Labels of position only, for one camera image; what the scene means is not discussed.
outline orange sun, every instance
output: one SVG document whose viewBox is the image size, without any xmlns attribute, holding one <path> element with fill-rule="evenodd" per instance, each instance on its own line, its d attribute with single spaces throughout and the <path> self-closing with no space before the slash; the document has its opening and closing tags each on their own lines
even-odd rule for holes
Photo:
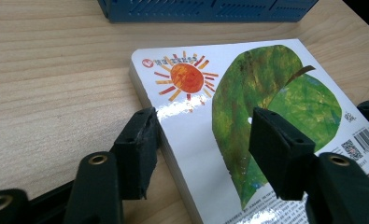
<svg viewBox="0 0 369 224">
<path fill-rule="evenodd" d="M 164 57 L 166 64 L 159 64 L 161 68 L 169 72 L 169 75 L 154 72 L 159 77 L 165 77 L 166 80 L 157 80 L 157 84 L 173 84 L 164 91 L 159 92 L 160 95 L 167 94 L 168 92 L 175 91 L 169 98 L 169 101 L 174 101 L 176 97 L 183 91 L 187 93 L 187 100 L 191 100 L 191 94 L 197 93 L 203 90 L 204 93 L 211 98 L 209 91 L 214 90 L 214 84 L 211 81 L 214 77 L 218 77 L 218 74 L 201 72 L 209 60 L 205 60 L 205 56 L 202 56 L 199 60 L 197 55 L 193 54 L 192 57 L 187 57 L 186 52 L 183 51 L 182 58 L 179 58 L 176 54 L 173 54 L 173 59 Z"/>
</svg>

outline barcode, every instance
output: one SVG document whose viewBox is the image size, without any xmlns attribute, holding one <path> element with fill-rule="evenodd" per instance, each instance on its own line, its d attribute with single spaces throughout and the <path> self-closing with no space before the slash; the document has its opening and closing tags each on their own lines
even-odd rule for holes
<svg viewBox="0 0 369 224">
<path fill-rule="evenodd" d="M 364 149 L 364 152 L 369 151 L 369 129 L 365 129 L 364 131 L 356 134 L 355 139 L 362 149 Z"/>
<path fill-rule="evenodd" d="M 355 147 L 355 145 L 350 139 L 347 140 L 347 142 L 343 143 L 341 146 L 348 153 L 350 158 L 353 159 L 354 161 L 362 158 L 361 152 Z"/>
</svg>

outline wood grain surface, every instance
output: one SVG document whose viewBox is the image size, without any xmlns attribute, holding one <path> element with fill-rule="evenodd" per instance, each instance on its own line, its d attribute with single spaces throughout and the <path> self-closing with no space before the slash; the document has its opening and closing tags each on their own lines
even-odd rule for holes
<svg viewBox="0 0 369 224">
<path fill-rule="evenodd" d="M 341 0 L 319 0 L 299 22 L 114 24 L 96 0 L 0 0 L 0 189 L 32 199 L 110 150 L 141 109 L 128 77 L 136 49 L 282 38 L 299 38 L 353 104 L 369 100 L 369 26 Z M 160 151 L 148 199 L 124 213 L 191 223 Z"/>
</svg>

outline blue crate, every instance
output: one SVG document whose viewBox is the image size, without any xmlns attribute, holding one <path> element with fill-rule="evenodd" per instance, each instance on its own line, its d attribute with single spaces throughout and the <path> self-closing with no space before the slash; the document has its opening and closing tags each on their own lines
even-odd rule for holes
<svg viewBox="0 0 369 224">
<path fill-rule="evenodd" d="M 318 0 L 98 0 L 111 22 L 299 21 Z"/>
</svg>

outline board book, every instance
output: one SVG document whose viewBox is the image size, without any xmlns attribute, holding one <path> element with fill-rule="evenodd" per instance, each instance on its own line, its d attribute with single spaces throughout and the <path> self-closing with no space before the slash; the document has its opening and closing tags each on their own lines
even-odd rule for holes
<svg viewBox="0 0 369 224">
<path fill-rule="evenodd" d="M 369 122 L 298 39 L 138 49 L 130 77 L 154 106 L 163 155 L 193 223 L 307 223 L 248 152 L 254 106 L 280 114 L 369 174 Z"/>
</svg>

